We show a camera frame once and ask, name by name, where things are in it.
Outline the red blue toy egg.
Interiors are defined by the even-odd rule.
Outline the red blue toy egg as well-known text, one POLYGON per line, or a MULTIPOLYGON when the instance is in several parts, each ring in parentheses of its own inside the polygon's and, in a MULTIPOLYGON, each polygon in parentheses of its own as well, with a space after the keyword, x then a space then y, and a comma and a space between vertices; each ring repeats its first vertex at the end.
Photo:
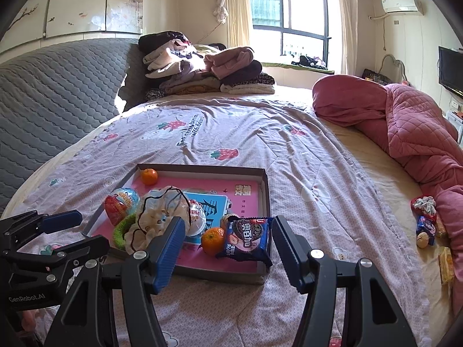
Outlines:
POLYGON ((104 210, 113 226, 117 226, 125 217, 132 215, 140 201, 138 192, 122 187, 113 190, 103 202, 104 210))

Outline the pile of folded clothes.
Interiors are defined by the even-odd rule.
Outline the pile of folded clothes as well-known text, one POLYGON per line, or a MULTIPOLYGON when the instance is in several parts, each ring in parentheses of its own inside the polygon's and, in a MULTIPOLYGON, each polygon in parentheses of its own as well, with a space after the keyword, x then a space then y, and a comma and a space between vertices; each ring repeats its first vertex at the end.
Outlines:
POLYGON ((148 79, 148 100, 199 93, 272 95, 274 78, 263 72, 249 46, 193 45, 181 32, 146 34, 138 40, 148 79))

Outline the blue cookie packet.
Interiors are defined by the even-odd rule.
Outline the blue cookie packet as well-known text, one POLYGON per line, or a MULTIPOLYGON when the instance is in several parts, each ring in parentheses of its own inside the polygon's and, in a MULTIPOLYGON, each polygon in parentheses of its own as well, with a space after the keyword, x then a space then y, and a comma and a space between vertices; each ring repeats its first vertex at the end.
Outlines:
POLYGON ((225 246, 216 258, 230 258, 237 262, 262 262, 272 266, 269 253, 273 218, 240 218, 228 223, 225 246))

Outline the white air conditioner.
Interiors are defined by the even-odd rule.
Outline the white air conditioner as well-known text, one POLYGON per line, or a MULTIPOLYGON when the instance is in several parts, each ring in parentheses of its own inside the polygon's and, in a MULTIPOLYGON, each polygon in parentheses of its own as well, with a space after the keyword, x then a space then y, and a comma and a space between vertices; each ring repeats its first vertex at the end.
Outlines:
POLYGON ((424 15, 419 0, 381 0, 381 6, 386 14, 424 15))

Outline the window with dark frame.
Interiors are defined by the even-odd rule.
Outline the window with dark frame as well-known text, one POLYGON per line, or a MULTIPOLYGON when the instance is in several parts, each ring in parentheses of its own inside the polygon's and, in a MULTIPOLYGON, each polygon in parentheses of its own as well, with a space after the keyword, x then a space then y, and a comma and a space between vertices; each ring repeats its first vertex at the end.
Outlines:
POLYGON ((250 44, 262 61, 326 68, 329 0, 249 0, 250 44))

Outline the dark shallow cardboard box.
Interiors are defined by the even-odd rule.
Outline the dark shallow cardboard box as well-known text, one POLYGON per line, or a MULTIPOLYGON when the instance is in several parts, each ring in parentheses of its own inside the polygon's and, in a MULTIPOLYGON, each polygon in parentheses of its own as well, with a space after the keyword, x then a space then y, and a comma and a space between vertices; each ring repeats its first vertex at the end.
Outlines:
MULTIPOLYGON (((112 190, 130 188, 141 197, 167 186, 181 189, 203 205, 206 225, 218 226, 226 213, 244 217, 268 217, 268 177, 262 168, 204 165, 138 164, 112 190)), ((200 235, 187 237, 174 273, 233 284, 263 284, 269 270, 262 262, 215 259, 199 247, 200 235)))

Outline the painted wardrobe doors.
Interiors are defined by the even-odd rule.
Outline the painted wardrobe doors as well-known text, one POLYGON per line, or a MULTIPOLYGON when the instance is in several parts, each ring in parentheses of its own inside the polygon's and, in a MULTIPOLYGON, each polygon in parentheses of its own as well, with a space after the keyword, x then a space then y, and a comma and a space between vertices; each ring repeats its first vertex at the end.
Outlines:
POLYGON ((1 51, 42 38, 142 29, 143 0, 27 0, 1 39, 1 51))

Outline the small colourful toy figure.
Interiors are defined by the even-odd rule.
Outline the small colourful toy figure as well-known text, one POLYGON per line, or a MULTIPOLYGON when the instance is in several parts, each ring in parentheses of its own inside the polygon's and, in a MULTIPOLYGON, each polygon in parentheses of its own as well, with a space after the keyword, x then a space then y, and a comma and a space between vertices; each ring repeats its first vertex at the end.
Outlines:
POLYGON ((416 243, 420 249, 433 246, 437 239, 448 237, 436 206, 436 200, 429 195, 422 195, 410 201, 410 209, 417 223, 416 243))

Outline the brown walnut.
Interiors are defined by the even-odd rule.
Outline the brown walnut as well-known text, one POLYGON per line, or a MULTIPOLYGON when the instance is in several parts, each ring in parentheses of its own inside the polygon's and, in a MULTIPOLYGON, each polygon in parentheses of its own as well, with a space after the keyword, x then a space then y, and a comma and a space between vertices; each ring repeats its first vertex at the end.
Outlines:
POLYGON ((220 220, 220 228, 222 228, 223 230, 227 230, 228 223, 236 221, 238 219, 240 219, 240 217, 234 213, 223 215, 220 220))

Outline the cream curtain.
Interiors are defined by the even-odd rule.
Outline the cream curtain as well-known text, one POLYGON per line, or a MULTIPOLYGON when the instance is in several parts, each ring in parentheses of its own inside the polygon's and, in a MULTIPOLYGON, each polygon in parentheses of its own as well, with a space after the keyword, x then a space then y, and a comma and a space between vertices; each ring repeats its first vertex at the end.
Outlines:
POLYGON ((227 26, 229 47, 250 44, 253 29, 250 0, 215 0, 213 15, 219 25, 227 26))

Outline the pink quilted blanket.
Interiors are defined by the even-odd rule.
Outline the pink quilted blanket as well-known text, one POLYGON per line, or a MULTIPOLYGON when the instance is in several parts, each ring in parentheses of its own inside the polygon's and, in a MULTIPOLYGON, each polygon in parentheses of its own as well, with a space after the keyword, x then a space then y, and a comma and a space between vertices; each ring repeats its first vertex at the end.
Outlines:
POLYGON ((431 96, 407 85, 378 85, 338 74, 312 88, 315 113, 354 127, 396 160, 432 196, 450 238, 453 310, 462 309, 462 148, 458 132, 431 96))

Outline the black flat television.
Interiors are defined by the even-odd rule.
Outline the black flat television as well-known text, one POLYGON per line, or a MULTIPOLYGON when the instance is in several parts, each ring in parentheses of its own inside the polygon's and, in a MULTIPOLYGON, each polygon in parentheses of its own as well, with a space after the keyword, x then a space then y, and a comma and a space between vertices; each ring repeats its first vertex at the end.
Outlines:
POLYGON ((439 83, 462 97, 463 54, 460 51, 439 47, 439 83))

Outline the cream fabric scrunchie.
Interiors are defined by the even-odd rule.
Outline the cream fabric scrunchie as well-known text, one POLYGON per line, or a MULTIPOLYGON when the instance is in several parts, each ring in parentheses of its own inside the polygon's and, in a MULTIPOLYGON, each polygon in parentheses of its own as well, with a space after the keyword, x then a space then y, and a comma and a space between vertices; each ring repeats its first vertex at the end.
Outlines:
POLYGON ((184 232, 191 227, 190 201, 182 190, 167 186, 150 190, 137 206, 135 222, 125 233, 126 252, 132 254, 144 250, 151 240, 162 236, 174 217, 184 221, 184 232))

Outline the heart shaped chair back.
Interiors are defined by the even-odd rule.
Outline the heart shaped chair back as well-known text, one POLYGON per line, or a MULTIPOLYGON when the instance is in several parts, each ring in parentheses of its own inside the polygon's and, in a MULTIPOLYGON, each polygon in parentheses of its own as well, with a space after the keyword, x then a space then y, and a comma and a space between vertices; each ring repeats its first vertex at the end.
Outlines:
POLYGON ((410 85, 406 76, 406 68, 401 60, 397 60, 393 55, 386 54, 377 71, 382 85, 403 84, 410 85))

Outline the strawberry print bed cover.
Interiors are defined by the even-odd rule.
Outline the strawberry print bed cover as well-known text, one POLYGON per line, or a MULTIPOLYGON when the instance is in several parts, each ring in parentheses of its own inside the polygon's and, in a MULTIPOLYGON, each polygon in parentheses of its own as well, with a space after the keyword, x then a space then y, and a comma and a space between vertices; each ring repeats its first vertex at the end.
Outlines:
MULTIPOLYGON (((430 346, 429 301, 418 255, 370 177, 308 110, 248 99, 171 99, 125 112, 42 180, 14 214, 76 209, 89 219, 136 165, 261 168, 271 214, 328 256, 369 258, 430 346)), ((180 346, 290 346, 305 299, 279 256, 261 286, 175 276, 153 299, 180 346)))

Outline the orange mandarin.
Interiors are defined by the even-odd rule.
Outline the orange mandarin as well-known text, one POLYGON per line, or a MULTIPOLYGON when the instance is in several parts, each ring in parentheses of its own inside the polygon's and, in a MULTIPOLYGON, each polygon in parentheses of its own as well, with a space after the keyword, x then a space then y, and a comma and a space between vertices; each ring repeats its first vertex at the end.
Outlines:
POLYGON ((225 230, 213 227, 206 230, 201 237, 201 248, 209 256, 215 257, 225 246, 225 230))
POLYGON ((141 169, 140 180, 147 187, 154 186, 159 181, 159 175, 153 168, 141 169))

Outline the white red toy egg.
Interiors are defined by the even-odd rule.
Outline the white red toy egg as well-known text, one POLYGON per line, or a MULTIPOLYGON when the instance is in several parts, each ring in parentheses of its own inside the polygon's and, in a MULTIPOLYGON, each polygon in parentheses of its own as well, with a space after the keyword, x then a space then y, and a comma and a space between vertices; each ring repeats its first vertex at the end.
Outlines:
POLYGON ((206 216, 203 206, 194 199, 189 200, 189 228, 187 237, 195 237, 206 228, 206 216))

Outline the grey quilted headboard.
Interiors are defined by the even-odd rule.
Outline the grey quilted headboard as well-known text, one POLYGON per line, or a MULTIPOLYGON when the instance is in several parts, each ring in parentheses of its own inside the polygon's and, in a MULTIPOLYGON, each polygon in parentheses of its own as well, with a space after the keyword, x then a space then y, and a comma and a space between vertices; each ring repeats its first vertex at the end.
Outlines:
POLYGON ((1 207, 49 159, 143 103, 132 38, 64 42, 1 64, 1 207))

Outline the yellow snack packet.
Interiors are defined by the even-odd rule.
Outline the yellow snack packet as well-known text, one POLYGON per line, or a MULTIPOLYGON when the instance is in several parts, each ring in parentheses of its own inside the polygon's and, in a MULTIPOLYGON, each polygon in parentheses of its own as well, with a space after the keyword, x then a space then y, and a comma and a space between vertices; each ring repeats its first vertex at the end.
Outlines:
POLYGON ((454 270, 451 249, 449 247, 440 247, 438 261, 441 284, 446 285, 451 283, 454 279, 454 270))

